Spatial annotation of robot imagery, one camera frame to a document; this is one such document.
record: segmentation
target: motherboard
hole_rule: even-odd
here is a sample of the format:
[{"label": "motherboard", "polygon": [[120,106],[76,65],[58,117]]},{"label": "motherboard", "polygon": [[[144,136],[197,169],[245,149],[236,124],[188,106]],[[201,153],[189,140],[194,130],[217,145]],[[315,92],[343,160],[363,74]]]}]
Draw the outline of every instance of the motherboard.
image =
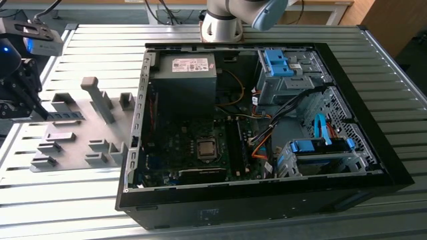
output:
[{"label": "motherboard", "polygon": [[250,119],[214,116],[165,121],[146,141],[144,182],[173,186],[261,178],[249,156]]}]

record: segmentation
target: power cable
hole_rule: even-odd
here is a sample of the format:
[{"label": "power cable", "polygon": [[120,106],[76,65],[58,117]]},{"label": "power cable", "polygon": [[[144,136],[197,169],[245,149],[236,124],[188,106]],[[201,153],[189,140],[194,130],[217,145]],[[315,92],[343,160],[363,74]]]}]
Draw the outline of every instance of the power cable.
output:
[{"label": "power cable", "polygon": [[61,3],[62,0],[56,0],[52,5],[42,11],[42,12],[38,12],[34,16],[33,16],[33,19],[32,21],[33,22],[40,22],[40,17],[46,15],[49,12],[52,12],[52,10],[56,8],[56,6]]},{"label": "power cable", "polygon": [[287,23],[285,25],[291,25],[291,24],[299,24],[300,20],[301,20],[301,17],[303,17],[303,13],[304,13],[304,0],[300,0],[300,4],[301,4],[301,9],[300,9],[300,12],[299,12],[299,17],[295,21]]},{"label": "power cable", "polygon": [[0,0],[0,8],[2,7],[2,5],[6,3],[8,0]]},{"label": "power cable", "polygon": [[160,24],[168,25],[168,24],[165,24],[162,21],[160,21],[158,18],[156,17],[156,15],[153,14],[153,11],[152,11],[152,8],[149,7],[148,1],[144,1],[144,3],[145,3],[145,7],[146,7],[148,12],[149,12],[150,16],[153,17],[153,19],[154,19]]}]

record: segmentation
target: blue plastic bracket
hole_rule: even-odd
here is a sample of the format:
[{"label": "blue plastic bracket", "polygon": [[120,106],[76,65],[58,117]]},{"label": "blue plastic bracket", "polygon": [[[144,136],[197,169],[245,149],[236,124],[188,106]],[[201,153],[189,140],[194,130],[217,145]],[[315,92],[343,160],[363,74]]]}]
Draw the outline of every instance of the blue plastic bracket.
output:
[{"label": "blue plastic bracket", "polygon": [[[321,136],[319,132],[319,122],[320,122],[320,129],[321,129]],[[332,141],[329,139],[329,134],[328,134],[328,128],[327,128],[327,117],[321,114],[317,113],[315,115],[313,119],[313,137],[315,138],[323,138],[325,141],[325,145],[331,145]]]},{"label": "blue plastic bracket", "polygon": [[284,56],[281,50],[265,50],[265,62],[270,69],[270,76],[273,77],[292,77],[293,70],[288,66],[288,58]]}]

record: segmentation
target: metal workbench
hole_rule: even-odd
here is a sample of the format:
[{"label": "metal workbench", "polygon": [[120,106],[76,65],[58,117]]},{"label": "metal workbench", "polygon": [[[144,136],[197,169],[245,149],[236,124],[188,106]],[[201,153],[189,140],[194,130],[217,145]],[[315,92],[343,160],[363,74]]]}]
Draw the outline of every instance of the metal workbench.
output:
[{"label": "metal workbench", "polygon": [[[80,90],[85,76],[97,76],[98,87],[112,98],[124,89],[136,93],[144,44],[200,39],[194,25],[80,25],[68,29],[64,56],[49,59],[41,74],[45,101],[64,91],[86,98]],[[335,214],[145,231],[114,210],[120,169],[32,173],[29,162],[46,126],[16,124],[0,150],[0,239],[427,238],[427,101],[371,34],[336,26],[277,26],[268,33],[246,27],[244,31],[246,42],[329,44],[415,184]]]}]

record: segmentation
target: black wire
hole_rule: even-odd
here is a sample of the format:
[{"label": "black wire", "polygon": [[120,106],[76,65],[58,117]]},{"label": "black wire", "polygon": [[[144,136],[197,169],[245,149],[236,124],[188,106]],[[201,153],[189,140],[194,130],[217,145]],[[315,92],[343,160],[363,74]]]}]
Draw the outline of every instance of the black wire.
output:
[{"label": "black wire", "polygon": [[34,16],[33,16],[33,19],[32,21],[36,22],[36,21],[40,21],[40,17],[46,15],[49,12],[52,12],[52,10],[56,8],[56,6],[61,3],[62,0],[56,0],[52,5],[42,11],[42,12],[38,12]]},{"label": "black wire", "polygon": [[2,5],[6,3],[8,0],[0,0],[0,8],[2,7]]},{"label": "black wire", "polygon": [[170,13],[177,14],[180,11],[181,11],[181,10],[177,10],[177,11],[172,11],[172,10],[170,10]]},{"label": "black wire", "polygon": [[16,10],[16,12],[8,16],[0,16],[0,18],[9,18],[9,17],[13,17],[16,16],[22,10]]},{"label": "black wire", "polygon": [[188,21],[188,19],[190,18],[190,16],[192,16],[193,12],[194,12],[194,10],[190,10],[190,13],[189,13],[189,15],[188,15],[186,19],[182,21],[182,23],[185,23],[185,22]]},{"label": "black wire", "polygon": [[164,6],[164,9],[165,9],[165,11],[166,11],[166,14],[168,14],[168,16],[169,16],[169,18],[170,18],[170,23],[172,23],[172,25],[173,25],[173,20],[174,20],[176,24],[180,24],[177,18],[174,17],[172,11],[169,10],[169,8],[168,8],[168,6],[166,6],[166,4],[165,4],[165,1],[164,1],[164,0],[158,0],[158,2],[160,2],[161,5]]},{"label": "black wire", "polygon": [[299,22],[300,22],[300,20],[301,20],[303,13],[304,13],[304,5],[305,5],[305,3],[304,3],[304,0],[300,0],[300,2],[301,2],[301,9],[300,9],[300,12],[299,12],[299,17],[297,17],[297,19],[296,19],[295,21],[287,23],[287,25],[295,24],[295,23],[299,24]]},{"label": "black wire", "polygon": [[260,134],[257,134],[252,138],[250,142],[253,143],[254,141],[257,141],[265,134],[268,134],[273,130],[273,128],[276,127],[276,125],[279,123],[279,119],[283,118],[289,112],[292,112],[296,109],[296,107],[299,106],[304,97],[307,97],[308,95],[311,95],[313,93],[323,92],[325,90],[325,88],[327,88],[327,86],[316,86],[313,89],[307,89],[299,95],[292,97],[292,99],[288,100],[285,102],[285,104],[281,105],[279,110],[270,116],[268,127],[264,129],[264,131]]},{"label": "black wire", "polygon": [[156,15],[153,14],[153,11],[152,11],[152,8],[149,7],[148,2],[144,1],[144,3],[145,3],[146,9],[148,9],[149,14],[152,15],[153,19],[154,19],[160,24],[166,25],[162,21],[158,20],[158,18],[157,18]]}]

